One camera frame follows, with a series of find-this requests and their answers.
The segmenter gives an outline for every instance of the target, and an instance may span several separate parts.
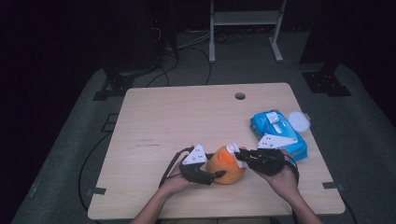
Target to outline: orange pumpkin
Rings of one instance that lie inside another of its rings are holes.
[[[219,148],[212,158],[206,163],[206,170],[214,174],[217,171],[226,171],[226,174],[221,178],[216,178],[214,181],[219,184],[232,184],[239,180],[244,174],[246,168],[239,168],[234,154],[227,150],[227,147]]]

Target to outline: light wood tabletop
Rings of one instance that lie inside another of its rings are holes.
[[[236,94],[246,98],[238,100]],[[135,217],[158,188],[169,162],[185,147],[201,144],[206,153],[213,153],[236,143],[256,149],[259,139],[249,129],[249,121],[253,115],[271,109],[285,117],[301,111],[289,84],[128,90],[96,185],[106,192],[93,194],[89,217]],[[301,136],[308,144],[308,158],[297,162],[300,192],[317,214],[343,213],[345,206],[338,190],[322,185],[332,182],[332,177],[312,133],[308,130]],[[289,214],[289,205],[247,169],[234,184],[197,185],[174,195],[166,202],[160,218]]]

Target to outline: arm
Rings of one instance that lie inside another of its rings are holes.
[[[321,224],[321,220],[312,211],[297,188],[294,173],[288,166],[276,175],[264,175],[256,172],[270,184],[276,194],[283,198],[294,210],[297,218],[304,224]]]
[[[166,201],[175,193],[183,191],[186,187],[194,185],[187,181],[180,175],[177,163],[172,170],[169,177],[165,180],[163,185],[154,193],[148,200],[143,209],[137,216],[130,222],[130,224],[151,224],[155,223]]]

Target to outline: blue package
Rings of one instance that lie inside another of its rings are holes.
[[[292,144],[277,147],[276,149],[286,149],[289,156],[291,156],[295,161],[308,157],[307,144],[305,140],[292,128],[289,121],[277,110],[270,110],[254,115],[250,120],[250,129],[255,133],[259,140],[262,140],[266,134],[293,139]]]

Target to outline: gray carpet floor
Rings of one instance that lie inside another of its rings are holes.
[[[158,77],[150,87],[287,82],[311,118],[311,131],[341,195],[350,205],[358,223],[394,223],[396,219],[396,132],[389,120],[361,85],[359,77],[340,64],[335,75],[351,96],[329,97],[312,93],[302,72],[318,71],[322,64],[299,64],[307,32],[281,33],[278,44],[284,57],[277,63],[268,43],[270,34],[245,35],[232,44],[217,44],[217,61],[209,63],[207,42],[183,49],[177,66]],[[180,34],[182,45],[196,35]],[[163,69],[176,64],[165,56]],[[133,88],[145,88],[162,71],[138,77]],[[53,145],[31,192],[21,204],[13,223],[94,223],[87,217],[78,197],[89,206],[92,189],[100,174],[111,139],[104,124],[110,114],[118,114],[122,97],[93,101],[106,80],[102,69],[78,98],[67,122]],[[110,116],[116,121],[117,116]],[[353,223],[351,212],[320,216],[325,223]],[[280,223],[293,223],[291,217],[277,217]],[[129,220],[100,220],[100,223],[128,223]],[[233,223],[260,223],[257,219],[235,219]],[[227,223],[223,219],[179,220],[177,223]]]

